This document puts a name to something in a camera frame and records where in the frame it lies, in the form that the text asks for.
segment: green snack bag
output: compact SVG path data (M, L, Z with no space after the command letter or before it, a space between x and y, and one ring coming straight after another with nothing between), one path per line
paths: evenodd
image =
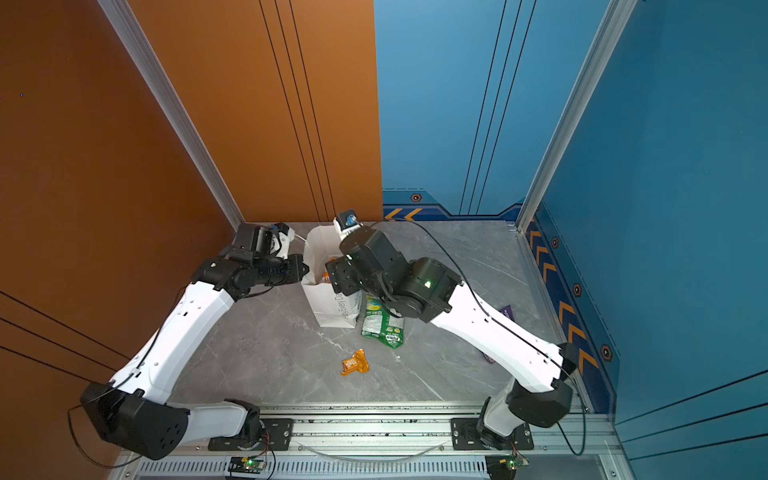
M362 336L377 338L396 349L402 345L402 328L405 321L386 311L379 299L366 298L366 318L362 322Z

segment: marble surface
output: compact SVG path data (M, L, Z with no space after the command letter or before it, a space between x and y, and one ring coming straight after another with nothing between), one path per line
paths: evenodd
M305 237L317 223L293 223ZM515 321L535 335L557 342L539 318L521 251L504 222L427 222L470 279L475 292L501 308L511 305ZM416 225L379 223L406 259L448 257ZM303 251L296 239L292 252ZM390 349L355 329L320 328L301 285L275 288L234 304L211 329L174 387L172 402L219 402L237 398L260 403L472 400L481 402L510 379L466 341L417 319L407 319L405 342ZM340 375L341 361L366 351L370 371Z

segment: paper bag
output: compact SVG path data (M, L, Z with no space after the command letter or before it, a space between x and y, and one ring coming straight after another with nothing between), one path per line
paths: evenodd
M333 292L333 285L323 282L326 262L341 257L338 232L333 225L313 228L306 236L304 263L310 272L301 280L306 299L310 302L320 326L353 328L362 302L362 292L351 296Z

